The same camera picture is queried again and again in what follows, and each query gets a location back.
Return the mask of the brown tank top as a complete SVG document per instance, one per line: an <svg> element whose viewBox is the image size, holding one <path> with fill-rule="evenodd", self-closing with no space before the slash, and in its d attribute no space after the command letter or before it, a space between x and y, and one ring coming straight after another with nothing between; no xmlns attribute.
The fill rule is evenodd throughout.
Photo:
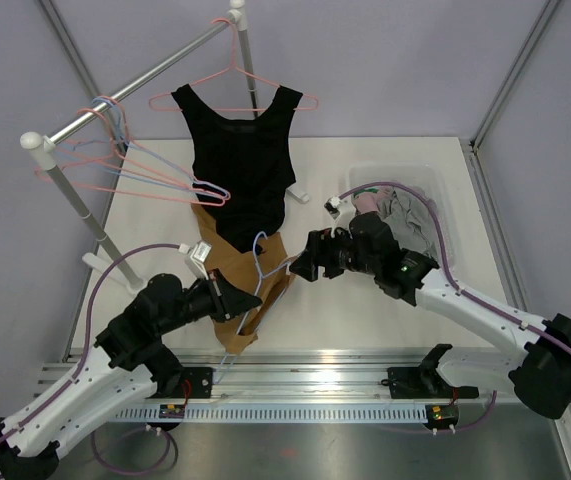
<svg viewBox="0 0 571 480"><path fill-rule="evenodd" d="M237 355L258 339L261 322L294 281L286 266L289 257L279 233L258 240L259 255L241 253L216 233L215 220L203 207L194 205L192 212L201 238L212 246L206 267L220 270L232 285L262 301L257 309L213 324L215 336L226 352Z"/></svg>

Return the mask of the mauve pink tank top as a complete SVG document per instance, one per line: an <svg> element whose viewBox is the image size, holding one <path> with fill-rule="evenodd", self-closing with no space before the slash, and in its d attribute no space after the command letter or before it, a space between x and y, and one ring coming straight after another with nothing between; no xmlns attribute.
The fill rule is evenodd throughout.
<svg viewBox="0 0 571 480"><path fill-rule="evenodd" d="M360 214L375 212L384 218L387 210L385 204L389 198L390 194L385 191L378 191L376 194L365 193L354 197L353 205Z"/></svg>

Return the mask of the green tank top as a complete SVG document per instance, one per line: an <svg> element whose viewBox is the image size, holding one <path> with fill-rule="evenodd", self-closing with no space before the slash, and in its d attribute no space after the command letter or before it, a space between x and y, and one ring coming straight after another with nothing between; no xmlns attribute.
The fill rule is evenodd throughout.
<svg viewBox="0 0 571 480"><path fill-rule="evenodd" d="M370 187L370 188L365 188L365 189L360 189L360 190L355 191L355 192L353 193L353 196L354 196L354 197L357 197L357 196L362 195L362 194L365 194L365 193L376 194L376 193L378 193L378 191L379 191L379 188L377 188L377 187Z"/></svg>

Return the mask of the grey tank top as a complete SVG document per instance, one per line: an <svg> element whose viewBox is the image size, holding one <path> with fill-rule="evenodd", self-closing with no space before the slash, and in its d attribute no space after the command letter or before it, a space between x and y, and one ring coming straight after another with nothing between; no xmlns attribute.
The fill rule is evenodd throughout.
<svg viewBox="0 0 571 480"><path fill-rule="evenodd" d="M438 237L428 208L405 190L385 187L376 200L379 215L402 249L437 260Z"/></svg>

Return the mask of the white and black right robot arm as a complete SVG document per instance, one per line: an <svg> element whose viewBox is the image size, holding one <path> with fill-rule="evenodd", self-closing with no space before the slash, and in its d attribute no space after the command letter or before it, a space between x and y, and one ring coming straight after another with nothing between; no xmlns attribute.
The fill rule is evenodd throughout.
<svg viewBox="0 0 571 480"><path fill-rule="evenodd" d="M310 232L290 271L308 282L346 271L369 275L387 296L452 320L496 347L477 354L434 347L418 374L428 395L451 387L505 391L554 420L571 404L571 318L546 319L455 284L435 260L401 248L373 212L356 216L347 228Z"/></svg>

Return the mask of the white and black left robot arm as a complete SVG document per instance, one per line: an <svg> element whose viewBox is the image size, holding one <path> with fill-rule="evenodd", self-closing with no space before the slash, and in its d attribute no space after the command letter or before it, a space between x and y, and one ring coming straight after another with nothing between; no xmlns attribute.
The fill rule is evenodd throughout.
<svg viewBox="0 0 571 480"><path fill-rule="evenodd" d="M74 367L31 404L0 417L0 479L47 479L124 407L186 391L184 368L163 336L205 317L225 323L261 303L219 270L188 288L173 274L154 276Z"/></svg>

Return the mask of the black tank top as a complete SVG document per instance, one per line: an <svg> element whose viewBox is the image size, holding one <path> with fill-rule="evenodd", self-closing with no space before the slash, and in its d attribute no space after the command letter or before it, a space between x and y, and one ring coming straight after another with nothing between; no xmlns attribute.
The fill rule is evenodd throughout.
<svg viewBox="0 0 571 480"><path fill-rule="evenodd" d="M289 131L302 94L279 87L268 108L253 120L227 119L188 85L171 93L192 136L195 177L227 190L220 207L207 206L216 233L241 253L256 235L275 234L285 219L285 195L296 182Z"/></svg>

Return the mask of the pink hanger under black top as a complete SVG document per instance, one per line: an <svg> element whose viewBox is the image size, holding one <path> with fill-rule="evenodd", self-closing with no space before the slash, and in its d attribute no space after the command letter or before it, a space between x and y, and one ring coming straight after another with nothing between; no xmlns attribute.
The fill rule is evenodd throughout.
<svg viewBox="0 0 571 480"><path fill-rule="evenodd" d="M262 114L267 110L267 107L262 107L259 102L259 84L273 88L274 93L279 89L284 89L285 87L278 82L256 75L253 68L249 39L247 38L248 35L242 34L243 31L241 31L240 27L237 25L239 22L235 22L234 20L236 20L236 18L218 17L211 21L212 27L227 27L227 29L232 32L228 64L223 69L189 82L187 85L189 85L193 91L198 93L199 87L211 82L217 82L221 78L243 78L249 95L249 105L224 105L220 108L214 108L214 111L218 113L251 113L254 118L257 118L259 114ZM170 92L155 94L149 98L148 105L152 110L157 112L181 111L180 107L161 106L161 104L158 103L161 99L165 99L169 96ZM317 96L309 93L301 93L299 103L293 109L294 111L300 112L315 111L319 106L320 102Z"/></svg>

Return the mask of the metal clothes rack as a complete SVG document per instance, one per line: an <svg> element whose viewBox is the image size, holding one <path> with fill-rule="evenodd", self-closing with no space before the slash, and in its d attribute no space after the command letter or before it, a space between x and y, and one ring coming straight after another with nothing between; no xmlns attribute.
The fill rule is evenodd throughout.
<svg viewBox="0 0 571 480"><path fill-rule="evenodd" d="M107 122L106 130L109 133L114 133L116 131L117 122L111 115L110 110L116 107L118 101L128 98L169 70L180 60L186 58L199 47L212 40L216 35L231 27L237 30L236 38L239 41L241 58L246 76L248 77L248 92L252 104L256 106L258 104L256 93L256 82L258 78L254 75L252 64L246 3L244 1L231 1L229 3L228 12L220 21L214 23L203 33L190 40L190 42L167 58L143 71L143 73L125 83L120 89L107 96L101 96L99 94L89 69L86 67L82 55L72 35L69 33L65 21L55 3L53 1L38 1L36 5L39 7L41 13L43 13L49 26L52 27L71 66L81 80L81 85L90 97L98 98L100 101L91 106L87 112L78 115L73 121L50 135L42 135L32 131L23 133L20 137L21 148L30 155L38 167L52 180L68 204L75 210L77 215L90 230L99 247L107 255L107 257L103 259L95 253L87 253L83 256L83 262L91 269L106 274L117 283L123 285L128 291L135 294L143 288L143 279L135 273L127 261L121 258L122 253L114 241L105 231L101 222L91 213L76 188L65 176L63 167L60 166L55 159L55 148L95 120L105 120Z"/></svg>

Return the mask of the white plastic basket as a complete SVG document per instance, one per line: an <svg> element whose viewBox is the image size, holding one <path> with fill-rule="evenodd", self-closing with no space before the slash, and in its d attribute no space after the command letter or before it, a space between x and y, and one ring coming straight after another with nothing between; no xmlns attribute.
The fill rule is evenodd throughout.
<svg viewBox="0 0 571 480"><path fill-rule="evenodd" d="M375 183L379 191L394 187L414 195L429 210L434 222L441 262L446 257L450 266L456 263L457 235L453 232L454 216L444 181L439 172L427 165L400 163L363 163L350 167L345 173L345 187L350 190Z"/></svg>

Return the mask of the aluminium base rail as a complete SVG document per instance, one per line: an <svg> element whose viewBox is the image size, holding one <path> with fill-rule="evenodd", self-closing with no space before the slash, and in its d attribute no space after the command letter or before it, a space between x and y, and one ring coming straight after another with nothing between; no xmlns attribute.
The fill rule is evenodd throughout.
<svg viewBox="0 0 571 480"><path fill-rule="evenodd" d="M215 369L222 356L212 351L176 350L183 368L205 366ZM229 372L214 383L210 399L191 403L440 403L449 399L392 399L380 384L390 367L434 369L452 387L476 387L481 401L497 392L513 401L516 390L510 372L523 359L488 348L442 347L407 351L319 350L309 353L258 353L240 356Z"/></svg>

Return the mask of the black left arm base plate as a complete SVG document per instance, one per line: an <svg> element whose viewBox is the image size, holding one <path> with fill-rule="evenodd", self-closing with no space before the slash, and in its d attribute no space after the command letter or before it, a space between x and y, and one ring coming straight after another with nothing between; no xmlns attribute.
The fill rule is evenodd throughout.
<svg viewBox="0 0 571 480"><path fill-rule="evenodd" d="M183 399L186 393L189 400L210 399L213 387L214 369L205 366L185 367L180 383L171 393L156 393L153 398Z"/></svg>

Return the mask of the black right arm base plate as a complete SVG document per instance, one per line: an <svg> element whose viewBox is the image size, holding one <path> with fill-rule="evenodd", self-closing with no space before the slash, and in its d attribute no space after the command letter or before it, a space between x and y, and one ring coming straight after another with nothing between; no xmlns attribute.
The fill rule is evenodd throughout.
<svg viewBox="0 0 571 480"><path fill-rule="evenodd" d="M434 369L423 367L390 367L380 384L389 390L392 399L477 399L476 387L452 387Z"/></svg>

